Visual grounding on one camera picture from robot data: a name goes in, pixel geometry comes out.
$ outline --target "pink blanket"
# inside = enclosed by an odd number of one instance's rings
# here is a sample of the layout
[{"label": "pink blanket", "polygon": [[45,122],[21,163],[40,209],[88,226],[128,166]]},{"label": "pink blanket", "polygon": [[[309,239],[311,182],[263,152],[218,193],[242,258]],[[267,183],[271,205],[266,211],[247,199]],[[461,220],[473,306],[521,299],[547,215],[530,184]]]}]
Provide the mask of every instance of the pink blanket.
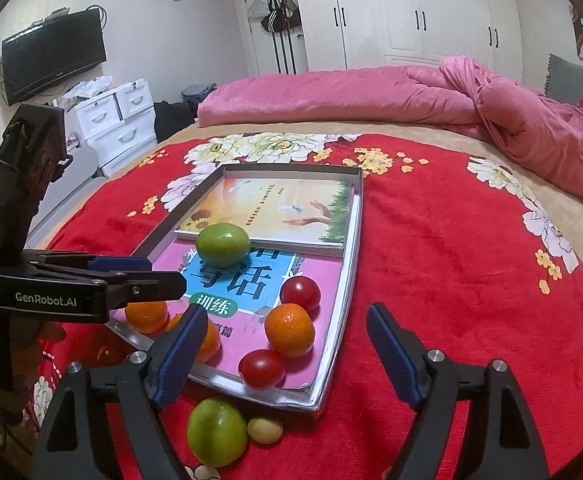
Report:
[{"label": "pink blanket", "polygon": [[583,199],[583,110],[539,96],[468,57],[440,67],[385,66],[269,75],[223,86],[201,126],[300,121],[433,124],[495,144],[511,160]]}]

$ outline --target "trash bin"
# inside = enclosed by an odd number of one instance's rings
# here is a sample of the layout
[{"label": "trash bin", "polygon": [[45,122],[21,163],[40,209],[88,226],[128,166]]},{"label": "trash bin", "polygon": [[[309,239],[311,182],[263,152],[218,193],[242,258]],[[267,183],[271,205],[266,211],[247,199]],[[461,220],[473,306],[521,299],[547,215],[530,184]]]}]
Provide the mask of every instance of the trash bin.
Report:
[{"label": "trash bin", "polygon": [[180,93],[183,96],[183,102],[189,104],[192,109],[194,117],[198,117],[198,105],[217,88],[216,83],[190,85]]}]

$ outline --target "white wall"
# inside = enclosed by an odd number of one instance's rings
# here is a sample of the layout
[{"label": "white wall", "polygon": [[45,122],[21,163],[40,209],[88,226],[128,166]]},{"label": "white wall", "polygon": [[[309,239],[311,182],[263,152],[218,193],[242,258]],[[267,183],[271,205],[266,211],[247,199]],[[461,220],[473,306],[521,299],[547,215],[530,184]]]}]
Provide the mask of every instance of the white wall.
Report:
[{"label": "white wall", "polygon": [[583,64],[576,51],[569,0],[516,0],[523,35],[523,84],[542,90],[549,54]]},{"label": "white wall", "polygon": [[[190,84],[248,76],[234,0],[11,0],[0,14],[0,44],[55,9],[67,6],[73,12],[92,4],[107,10],[107,62],[67,88],[101,74],[113,75],[118,84],[143,77],[155,101],[178,102]],[[7,107],[0,96],[0,140],[16,108]]]}]

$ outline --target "gray pillow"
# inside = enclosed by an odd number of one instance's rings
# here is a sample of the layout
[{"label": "gray pillow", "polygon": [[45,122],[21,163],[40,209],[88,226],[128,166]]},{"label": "gray pillow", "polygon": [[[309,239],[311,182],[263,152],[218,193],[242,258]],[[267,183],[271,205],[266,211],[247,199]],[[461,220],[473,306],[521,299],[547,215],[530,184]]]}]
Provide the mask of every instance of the gray pillow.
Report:
[{"label": "gray pillow", "polygon": [[561,103],[577,105],[583,99],[583,66],[550,54],[545,95]]}]

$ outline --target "orange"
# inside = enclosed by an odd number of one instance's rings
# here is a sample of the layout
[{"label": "orange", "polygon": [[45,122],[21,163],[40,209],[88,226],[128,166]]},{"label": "orange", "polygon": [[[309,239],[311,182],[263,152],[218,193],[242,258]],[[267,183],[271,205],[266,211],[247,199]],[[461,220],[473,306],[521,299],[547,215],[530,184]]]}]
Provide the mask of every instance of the orange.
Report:
[{"label": "orange", "polygon": [[210,320],[207,322],[207,333],[203,345],[196,356],[197,363],[206,363],[220,350],[220,332]]},{"label": "orange", "polygon": [[176,325],[180,321],[180,318],[183,317],[183,314],[184,314],[184,312],[181,312],[180,314],[176,314],[174,317],[172,317],[172,319],[169,320],[168,327],[165,329],[166,332],[170,332],[171,330],[174,330],[176,328]]},{"label": "orange", "polygon": [[314,346],[316,329],[302,306],[283,303],[265,318],[265,334],[281,357],[296,359]]},{"label": "orange", "polygon": [[125,316],[131,326],[141,334],[158,332],[168,320],[168,304],[165,301],[128,303]]}]

